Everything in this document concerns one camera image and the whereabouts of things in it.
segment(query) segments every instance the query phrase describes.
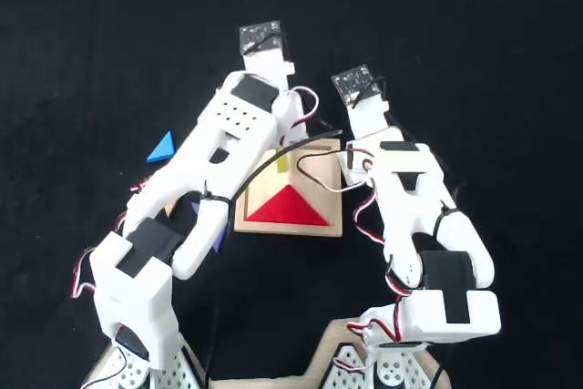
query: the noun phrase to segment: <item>black cable tie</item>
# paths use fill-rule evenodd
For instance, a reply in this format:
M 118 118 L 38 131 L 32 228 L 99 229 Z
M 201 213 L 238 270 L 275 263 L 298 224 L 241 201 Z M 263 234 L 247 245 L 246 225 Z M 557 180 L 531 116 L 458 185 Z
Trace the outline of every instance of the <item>black cable tie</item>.
M 204 192 L 200 194 L 200 200 L 219 200 L 221 202 L 225 202 L 229 207 L 232 203 L 231 200 L 225 196 L 213 195 L 207 189 L 207 181 L 204 181 Z
M 446 217 L 449 216 L 452 213 L 456 213 L 460 211 L 460 209 L 450 209 L 449 207 L 447 207 L 445 204 L 444 206 L 441 208 L 441 214 L 437 217 L 437 220 L 435 221 L 435 226 L 434 226 L 434 239 L 437 240 L 437 232 L 439 231 L 439 225 L 441 225 L 441 221 Z

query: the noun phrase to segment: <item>perforated metal bracket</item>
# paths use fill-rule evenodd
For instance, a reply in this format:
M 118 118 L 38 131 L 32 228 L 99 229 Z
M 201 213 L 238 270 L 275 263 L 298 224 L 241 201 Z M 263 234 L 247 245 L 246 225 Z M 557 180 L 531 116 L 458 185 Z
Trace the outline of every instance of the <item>perforated metal bracket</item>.
M 351 343 L 341 343 L 334 357 L 342 359 L 350 366 L 363 366 L 363 361 L 358 356 Z M 320 389 L 365 389 L 364 373 L 349 373 L 330 362 L 328 371 L 322 379 Z
M 200 389 L 201 384 L 196 372 L 192 369 L 186 355 L 180 351 L 172 364 L 162 370 L 151 370 L 148 362 L 140 359 L 127 348 L 115 344 L 121 352 L 116 349 L 107 359 L 105 366 L 98 374 L 92 374 L 90 380 L 104 378 L 115 374 L 123 367 L 123 371 L 116 376 L 91 384 L 91 389 Z
M 381 351 L 375 368 L 376 380 L 384 386 L 397 387 L 404 384 L 404 389 L 429 389 L 431 384 L 412 353 Z

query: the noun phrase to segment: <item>black background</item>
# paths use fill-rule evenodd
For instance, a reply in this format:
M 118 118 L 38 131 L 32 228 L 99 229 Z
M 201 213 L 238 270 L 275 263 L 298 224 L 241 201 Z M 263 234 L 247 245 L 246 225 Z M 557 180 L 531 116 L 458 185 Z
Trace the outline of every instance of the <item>black background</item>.
M 454 387 L 572 384 L 583 340 L 580 5 L 0 0 L 3 384 L 75 387 L 98 358 L 107 340 L 89 294 L 67 298 L 77 255 L 156 168 L 145 158 L 164 133 L 179 144 L 242 68 L 239 26 L 272 19 L 288 34 L 292 83 L 320 92 L 330 122 L 347 127 L 329 76 L 367 63 L 387 77 L 395 115 L 469 182 L 459 204 L 495 260 L 503 328 L 458 346 Z M 344 196 L 344 210 L 365 194 Z M 393 300 L 380 247 L 348 222 L 341 240 L 235 235 L 218 262 L 175 290 L 204 357 L 220 278 L 215 378 L 301 374 L 328 321 Z

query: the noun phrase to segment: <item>robotic arm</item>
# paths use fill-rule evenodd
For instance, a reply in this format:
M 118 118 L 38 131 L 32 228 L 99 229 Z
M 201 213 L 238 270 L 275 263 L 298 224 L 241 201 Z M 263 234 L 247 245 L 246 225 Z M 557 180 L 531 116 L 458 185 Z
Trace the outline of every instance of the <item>robotic arm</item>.
M 384 119 L 388 103 L 366 66 L 332 77 L 356 140 L 348 149 L 365 150 L 363 162 L 339 157 L 349 184 L 366 180 L 384 223 L 385 279 L 397 303 L 365 312 L 349 329 L 359 334 L 368 364 L 383 348 L 425 348 L 456 343 L 500 330 L 496 296 L 484 290 L 494 279 L 494 263 L 472 222 L 457 209 L 444 173 L 429 147 L 404 141 L 401 129 Z M 412 236 L 433 235 L 445 251 L 417 253 Z
M 110 232 L 90 256 L 102 331 L 164 369 L 183 341 L 171 305 L 172 276 L 187 280 L 227 223 L 229 204 L 263 153 L 306 136 L 299 94 L 287 88 L 293 70 L 281 42 L 246 52 L 279 23 L 241 35 L 247 70 L 227 76 L 172 160 L 128 202 L 123 237 Z M 201 193 L 199 217 L 183 239 L 153 220 L 169 202 Z

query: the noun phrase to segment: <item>red triangular piece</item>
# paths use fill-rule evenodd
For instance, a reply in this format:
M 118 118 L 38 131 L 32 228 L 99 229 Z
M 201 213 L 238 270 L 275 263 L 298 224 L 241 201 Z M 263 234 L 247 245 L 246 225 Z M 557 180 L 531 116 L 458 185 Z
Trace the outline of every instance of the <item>red triangular piece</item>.
M 328 222 L 289 184 L 260 206 L 257 211 L 249 215 L 247 220 L 251 222 L 296 223 L 298 225 L 328 225 Z

